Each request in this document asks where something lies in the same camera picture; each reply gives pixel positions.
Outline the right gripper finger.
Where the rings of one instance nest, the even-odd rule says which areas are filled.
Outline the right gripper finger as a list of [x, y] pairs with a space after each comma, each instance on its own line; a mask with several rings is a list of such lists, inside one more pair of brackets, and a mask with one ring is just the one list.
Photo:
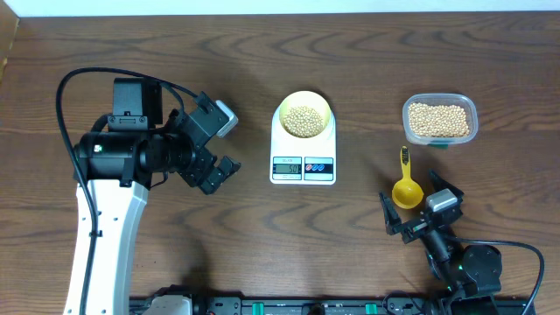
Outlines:
[[455, 185], [439, 176], [433, 169], [429, 169], [429, 178], [435, 193], [449, 189], [458, 199], [462, 199], [465, 195]]
[[402, 220], [393, 206], [392, 199], [383, 192], [379, 192], [381, 208], [384, 214], [385, 228], [388, 235], [401, 232]]

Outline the yellow measuring scoop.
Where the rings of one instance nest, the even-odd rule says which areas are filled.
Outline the yellow measuring scoop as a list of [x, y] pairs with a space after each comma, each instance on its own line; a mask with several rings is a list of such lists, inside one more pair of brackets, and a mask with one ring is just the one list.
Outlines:
[[421, 203], [424, 191], [411, 177], [410, 152], [406, 146], [401, 147], [399, 160], [402, 178], [393, 186], [392, 200], [402, 209], [412, 209]]

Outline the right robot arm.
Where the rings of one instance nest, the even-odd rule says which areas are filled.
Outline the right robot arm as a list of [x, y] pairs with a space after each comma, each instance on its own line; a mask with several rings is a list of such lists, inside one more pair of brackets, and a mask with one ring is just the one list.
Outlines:
[[421, 241], [432, 273], [447, 284], [453, 298], [478, 298], [500, 291], [500, 251], [490, 245], [461, 245], [452, 223], [463, 215], [464, 193], [434, 171], [429, 175], [435, 192], [413, 220], [403, 222], [391, 198], [379, 194], [387, 234], [401, 235], [405, 244]]

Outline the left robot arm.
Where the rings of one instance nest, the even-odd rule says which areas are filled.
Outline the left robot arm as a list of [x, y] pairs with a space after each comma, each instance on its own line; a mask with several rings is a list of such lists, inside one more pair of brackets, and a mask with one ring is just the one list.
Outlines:
[[209, 195], [241, 167], [206, 147], [237, 124], [234, 112], [200, 94], [193, 112], [179, 106], [165, 120], [164, 89], [177, 92], [161, 80], [115, 79], [112, 112], [71, 149], [79, 222], [66, 314], [128, 313], [137, 230], [154, 174], [177, 173]]

